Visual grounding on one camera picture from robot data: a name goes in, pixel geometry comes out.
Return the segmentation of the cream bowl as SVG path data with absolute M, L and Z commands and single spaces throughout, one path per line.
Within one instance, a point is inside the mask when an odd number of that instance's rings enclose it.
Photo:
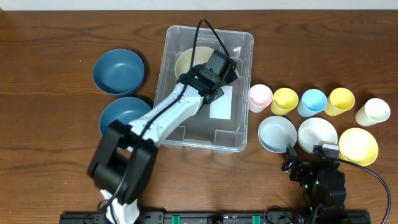
M 215 50 L 210 48 L 210 47 L 196 47 L 195 48 L 195 56 L 194 56 L 194 61 L 193 61 L 193 69 L 194 71 L 199 71 L 202 67 L 206 65 L 206 63 L 209 61 L 212 53 Z M 184 74 L 188 73 L 189 68 L 190 68 L 190 62 L 192 59 L 192 52 L 193 49 L 190 48 L 184 53 L 179 56 L 175 63 L 175 77 L 177 79 L 177 83 L 180 81 L 179 77 Z

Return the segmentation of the light blue bowl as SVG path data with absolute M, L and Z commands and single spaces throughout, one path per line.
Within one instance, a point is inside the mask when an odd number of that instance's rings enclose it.
M 259 125 L 257 132 L 261 145 L 273 153 L 285 153 L 287 146 L 295 146 L 297 131 L 293 123 L 283 116 L 270 116 Z

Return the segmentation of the white bowl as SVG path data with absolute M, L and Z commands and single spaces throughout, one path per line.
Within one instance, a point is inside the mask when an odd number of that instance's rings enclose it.
M 322 118 L 306 119 L 298 129 L 298 143 L 300 147 L 312 153 L 313 146 L 320 141 L 338 143 L 338 135 L 334 126 Z

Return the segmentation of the yellow bowl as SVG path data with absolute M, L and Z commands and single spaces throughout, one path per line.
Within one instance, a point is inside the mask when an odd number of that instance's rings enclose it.
M 361 128 L 347 129 L 338 141 L 339 157 L 361 166 L 372 164 L 378 157 L 379 147 L 374 136 Z

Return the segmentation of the cream white cup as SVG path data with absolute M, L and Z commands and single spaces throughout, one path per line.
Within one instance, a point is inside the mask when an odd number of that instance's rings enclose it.
M 389 105 L 380 98 L 371 98 L 356 113 L 355 120 L 361 126 L 385 122 L 391 115 Z

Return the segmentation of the dark blue bowl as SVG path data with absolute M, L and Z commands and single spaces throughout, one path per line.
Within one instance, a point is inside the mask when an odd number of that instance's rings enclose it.
M 137 93 L 145 80 L 142 57 L 128 49 L 104 53 L 93 66 L 94 84 L 103 92 L 118 97 Z
M 103 136 L 108 125 L 115 119 L 120 120 L 123 124 L 128 124 L 130 121 L 144 116 L 151 109 L 145 101 L 136 97 L 123 97 L 114 100 L 104 109 L 100 116 L 100 133 Z

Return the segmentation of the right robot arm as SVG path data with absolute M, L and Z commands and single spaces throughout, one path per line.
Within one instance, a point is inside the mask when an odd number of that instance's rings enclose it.
M 308 211 L 314 219 L 337 217 L 343 213 L 346 198 L 345 175 L 338 170 L 339 147 L 320 141 L 313 147 L 315 158 L 302 159 L 291 144 L 287 145 L 281 170 L 290 172 L 291 181 L 303 188 Z

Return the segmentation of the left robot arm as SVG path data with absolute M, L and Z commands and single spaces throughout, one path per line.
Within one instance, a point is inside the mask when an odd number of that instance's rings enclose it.
M 237 79 L 236 66 L 196 65 L 178 78 L 173 91 L 147 114 L 128 124 L 114 120 L 106 128 L 88 167 L 104 196 L 100 206 L 111 223 L 134 223 L 137 199 L 152 175 L 159 146 L 180 123 L 223 95 Z

